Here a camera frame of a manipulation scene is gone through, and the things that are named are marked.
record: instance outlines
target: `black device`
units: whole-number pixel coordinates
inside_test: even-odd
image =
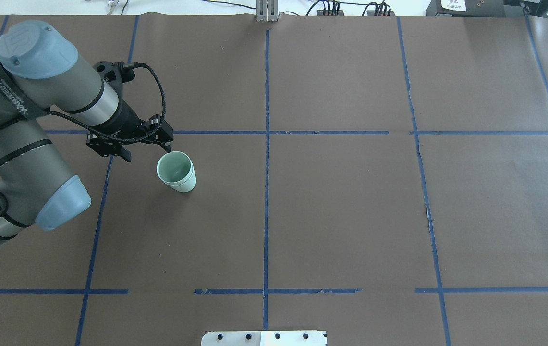
[[[445,17],[545,17],[548,0],[432,0],[426,16]]]

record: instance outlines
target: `metal bracket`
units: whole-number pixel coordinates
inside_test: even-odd
[[[277,22],[278,18],[278,0],[256,0],[257,22]]]
[[[201,346],[327,346],[325,331],[208,332]]]

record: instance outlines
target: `white label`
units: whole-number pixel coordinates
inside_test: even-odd
[[[443,9],[465,11],[465,0],[440,0]]]

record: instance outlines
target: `light blue joint cap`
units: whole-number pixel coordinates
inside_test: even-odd
[[[51,231],[88,209],[91,202],[80,177],[74,175],[48,199],[35,223],[44,231]]]
[[[0,62],[23,78],[58,76],[72,68],[79,56],[71,42],[41,20],[19,22],[0,37]]]

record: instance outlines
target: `light green cup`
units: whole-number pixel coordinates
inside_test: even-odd
[[[163,155],[157,164],[157,175],[162,182],[179,192],[188,192],[197,184],[193,162],[181,151]]]

